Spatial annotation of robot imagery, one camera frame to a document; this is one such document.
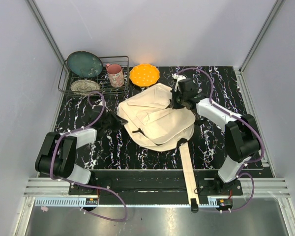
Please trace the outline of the cream canvas backpack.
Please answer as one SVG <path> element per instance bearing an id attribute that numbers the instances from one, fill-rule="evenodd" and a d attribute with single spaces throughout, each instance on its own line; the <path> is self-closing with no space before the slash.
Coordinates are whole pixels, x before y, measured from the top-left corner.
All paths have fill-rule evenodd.
<path id="1" fill-rule="evenodd" d="M 199 210 L 199 197 L 188 141 L 194 134 L 195 115 L 192 111 L 170 107 L 172 89 L 157 83 L 122 101 L 118 116 L 127 121 L 125 129 L 131 139 L 143 148 L 169 151 L 178 148 L 191 211 Z"/>

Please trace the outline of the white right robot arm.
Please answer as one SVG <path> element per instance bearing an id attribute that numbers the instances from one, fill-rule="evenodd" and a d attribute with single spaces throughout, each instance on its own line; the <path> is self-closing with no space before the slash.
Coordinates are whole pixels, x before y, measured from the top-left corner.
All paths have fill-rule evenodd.
<path id="1" fill-rule="evenodd" d="M 198 86 L 185 76 L 174 74 L 176 84 L 173 87 L 171 107 L 187 108 L 207 118 L 224 131 L 227 158 L 218 171 L 218 180 L 213 183 L 214 191 L 224 195 L 231 189 L 231 183 L 238 178 L 245 164 L 251 157 L 259 154 L 263 157 L 265 147 L 259 135 L 255 118 L 248 114 L 242 116 L 231 112 L 212 100 L 198 93 Z"/>

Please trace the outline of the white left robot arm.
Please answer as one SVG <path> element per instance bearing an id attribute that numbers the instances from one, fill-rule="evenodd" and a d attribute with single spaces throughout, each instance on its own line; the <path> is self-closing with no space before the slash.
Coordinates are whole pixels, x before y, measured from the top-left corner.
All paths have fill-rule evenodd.
<path id="1" fill-rule="evenodd" d="M 35 169 L 39 173 L 77 182 L 79 189 L 87 195 L 96 190 L 96 182 L 91 179 L 89 170 L 75 163 L 77 149 L 94 143 L 106 130 L 119 130 L 128 123 L 103 105 L 93 108 L 90 121 L 86 127 L 63 134 L 47 133 L 35 162 Z"/>

